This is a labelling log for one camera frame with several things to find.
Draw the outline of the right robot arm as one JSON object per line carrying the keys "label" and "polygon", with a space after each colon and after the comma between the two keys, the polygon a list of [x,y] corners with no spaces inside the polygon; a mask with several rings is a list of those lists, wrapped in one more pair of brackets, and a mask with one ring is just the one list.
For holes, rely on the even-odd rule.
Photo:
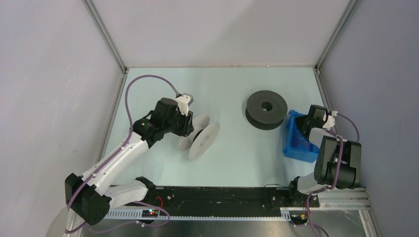
{"label": "right robot arm", "polygon": [[306,207],[318,193],[358,187],[362,153],[359,129],[355,128],[355,140],[334,131],[337,117],[355,123],[338,111],[318,105],[311,105],[307,114],[291,110],[289,116],[283,153],[288,158],[313,163],[314,170],[290,182],[288,202]]}

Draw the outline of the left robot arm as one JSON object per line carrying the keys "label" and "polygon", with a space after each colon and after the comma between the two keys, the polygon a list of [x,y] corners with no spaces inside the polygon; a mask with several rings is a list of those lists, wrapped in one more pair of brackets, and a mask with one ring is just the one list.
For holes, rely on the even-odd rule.
{"label": "left robot arm", "polygon": [[187,137],[194,128],[193,97],[181,94],[175,99],[161,98],[146,116],[130,122],[126,139],[110,155],[78,176],[65,179],[65,197],[69,210],[85,224],[96,225],[116,206],[117,198],[108,190],[115,178],[138,156],[149,150],[168,133]]}

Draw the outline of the white cable spool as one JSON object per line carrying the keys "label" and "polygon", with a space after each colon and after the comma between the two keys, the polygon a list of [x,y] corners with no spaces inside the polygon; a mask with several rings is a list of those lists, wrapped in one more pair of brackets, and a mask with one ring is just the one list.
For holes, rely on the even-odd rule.
{"label": "white cable spool", "polygon": [[202,114],[192,121],[194,131],[187,137],[180,137],[178,148],[180,151],[188,151],[188,158],[195,160],[201,157],[213,144],[219,134],[220,123],[210,123],[208,114]]}

